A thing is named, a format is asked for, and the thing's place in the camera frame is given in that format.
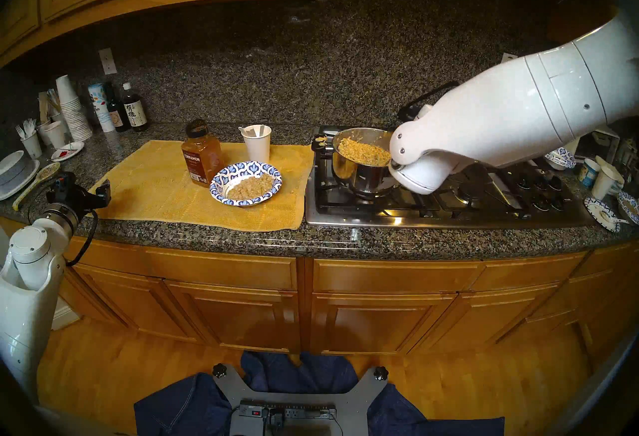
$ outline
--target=stainless steel pot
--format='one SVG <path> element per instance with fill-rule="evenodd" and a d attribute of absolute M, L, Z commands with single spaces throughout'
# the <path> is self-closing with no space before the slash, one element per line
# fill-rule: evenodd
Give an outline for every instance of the stainless steel pot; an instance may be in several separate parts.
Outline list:
<path fill-rule="evenodd" d="M 388 171 L 388 166 L 368 166 L 352 161 L 338 151 L 342 139 L 349 138 L 390 150 L 390 137 L 392 132 L 377 128 L 351 128 L 342 130 L 335 135 L 330 142 L 331 146 L 325 147 L 333 153 L 333 176 L 339 184 L 348 188 L 355 195 L 365 199 L 375 199 L 388 194 L 397 185 L 397 181 Z M 319 148 L 317 142 L 313 142 L 313 149 Z"/>

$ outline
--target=gas stovetop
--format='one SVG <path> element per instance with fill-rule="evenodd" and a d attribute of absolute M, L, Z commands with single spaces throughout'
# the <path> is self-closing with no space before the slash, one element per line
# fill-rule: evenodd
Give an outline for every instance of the gas stovetop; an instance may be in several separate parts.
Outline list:
<path fill-rule="evenodd" d="M 346 129 L 322 127 L 331 137 Z M 369 201 L 340 185 L 332 173 L 332 152 L 315 153 L 306 187 L 306 222 L 323 226 L 393 228 L 547 228 L 592 225 L 583 203 L 573 197 L 544 161 L 496 169 L 479 162 L 449 176 L 430 195 L 402 186 Z"/>

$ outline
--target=granite backsplash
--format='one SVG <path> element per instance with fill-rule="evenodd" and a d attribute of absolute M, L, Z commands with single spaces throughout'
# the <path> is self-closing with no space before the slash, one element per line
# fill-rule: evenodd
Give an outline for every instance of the granite backsplash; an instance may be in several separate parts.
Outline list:
<path fill-rule="evenodd" d="M 550 46 L 543 0 L 257 0 L 163 8 L 60 36 L 0 70 L 0 147 L 68 74 L 130 81 L 152 122 L 392 126 L 449 80 Z M 110 47 L 118 73 L 105 76 Z"/>

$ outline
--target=pot handle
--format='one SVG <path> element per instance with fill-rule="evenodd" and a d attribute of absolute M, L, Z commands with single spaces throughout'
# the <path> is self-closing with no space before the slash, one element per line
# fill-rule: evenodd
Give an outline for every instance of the pot handle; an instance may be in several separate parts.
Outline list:
<path fill-rule="evenodd" d="M 402 122 L 413 121 L 415 117 L 417 116 L 417 113 L 419 113 L 419 110 L 422 109 L 422 106 L 420 106 L 419 103 L 421 103 L 424 99 L 428 99 L 429 97 L 431 97 L 433 94 L 436 94 L 437 92 L 443 91 L 446 88 L 457 87 L 459 84 L 460 83 L 458 81 L 451 80 L 450 82 L 446 82 L 444 85 L 441 85 L 437 88 L 434 88 L 428 91 L 425 94 L 422 94 L 417 99 L 413 99 L 410 103 L 408 103 L 406 106 L 401 108 L 397 112 L 397 116 Z"/>
<path fill-rule="evenodd" d="M 317 134 L 311 142 L 311 150 L 313 152 L 333 150 L 333 137 Z"/>

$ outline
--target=black jar lid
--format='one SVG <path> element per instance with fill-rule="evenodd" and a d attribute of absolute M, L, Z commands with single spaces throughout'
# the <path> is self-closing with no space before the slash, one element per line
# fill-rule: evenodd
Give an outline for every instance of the black jar lid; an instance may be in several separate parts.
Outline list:
<path fill-rule="evenodd" d="M 208 134 L 208 127 L 206 121 L 198 118 L 187 125 L 186 131 L 189 138 L 198 138 Z"/>

